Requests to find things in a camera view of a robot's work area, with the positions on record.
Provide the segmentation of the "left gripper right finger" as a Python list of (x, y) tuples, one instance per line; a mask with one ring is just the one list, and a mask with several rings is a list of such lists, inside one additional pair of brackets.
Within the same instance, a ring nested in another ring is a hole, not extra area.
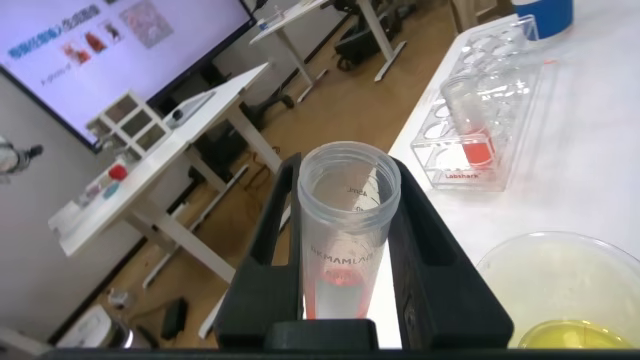
[(505, 349), (514, 324), (408, 168), (388, 235), (405, 349)]

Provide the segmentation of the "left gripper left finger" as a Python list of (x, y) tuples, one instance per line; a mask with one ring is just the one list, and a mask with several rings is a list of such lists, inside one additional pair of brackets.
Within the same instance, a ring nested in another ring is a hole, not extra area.
[[(301, 161), (299, 153), (289, 157), (275, 176), (248, 253), (214, 320), (214, 334), (221, 349), (261, 348), (274, 324), (302, 317), (302, 235), (297, 192)], [(286, 202), (290, 203), (288, 263), (274, 266), (272, 259)]]

